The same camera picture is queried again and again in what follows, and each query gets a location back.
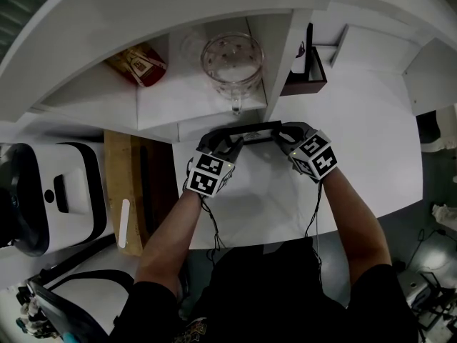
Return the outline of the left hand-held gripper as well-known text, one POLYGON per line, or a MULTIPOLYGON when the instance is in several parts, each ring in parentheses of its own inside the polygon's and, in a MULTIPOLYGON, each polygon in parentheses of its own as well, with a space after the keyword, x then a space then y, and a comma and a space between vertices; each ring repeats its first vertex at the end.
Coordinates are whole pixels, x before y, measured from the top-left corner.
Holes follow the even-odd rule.
POLYGON ((214 198, 233 176, 236 156, 243 144, 243 137, 232 141, 225 129, 214 129, 203 135, 191 158, 184 189, 214 198))

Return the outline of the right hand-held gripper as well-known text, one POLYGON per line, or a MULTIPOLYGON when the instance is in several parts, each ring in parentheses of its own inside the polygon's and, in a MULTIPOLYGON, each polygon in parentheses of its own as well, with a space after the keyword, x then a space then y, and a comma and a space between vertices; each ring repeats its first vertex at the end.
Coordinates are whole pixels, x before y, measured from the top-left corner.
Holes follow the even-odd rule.
POLYGON ((296 148, 296 142, 282 134, 276 136, 279 149, 288 154, 289 159, 300 174, 305 174, 315 182, 321 181, 337 166, 336 155, 331 148, 331 140, 321 131, 305 122, 286 122, 281 133, 288 136, 309 136, 296 148))

